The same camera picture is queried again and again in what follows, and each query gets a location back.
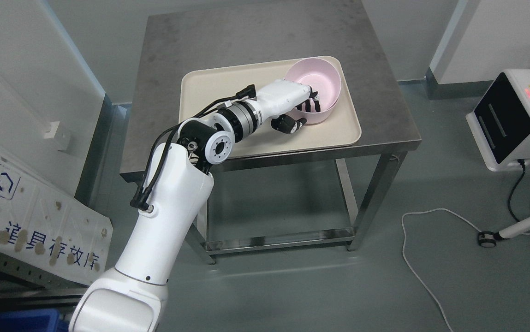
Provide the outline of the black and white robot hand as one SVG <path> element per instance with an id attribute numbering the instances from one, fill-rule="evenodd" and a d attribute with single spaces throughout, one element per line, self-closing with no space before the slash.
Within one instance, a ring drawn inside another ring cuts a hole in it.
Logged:
<path id="1" fill-rule="evenodd" d="M 318 92 L 311 86 L 284 79 L 277 79 L 258 89 L 252 99 L 256 129 L 270 119 L 272 128 L 284 134 L 294 134 L 307 123 L 305 118 L 296 120 L 286 115 L 292 109 L 308 112 L 322 110 Z"/>

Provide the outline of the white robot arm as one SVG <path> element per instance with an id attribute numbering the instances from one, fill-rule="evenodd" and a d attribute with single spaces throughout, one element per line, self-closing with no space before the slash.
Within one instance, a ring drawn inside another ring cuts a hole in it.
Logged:
<path id="1" fill-rule="evenodd" d="M 247 86 L 210 103 L 167 130 L 152 148 L 130 205 L 138 219 L 115 266 L 79 301 L 71 332 L 155 332 L 168 301 L 168 282 L 193 220 L 214 187 L 210 169 L 264 121 L 292 110 L 288 97 Z"/>

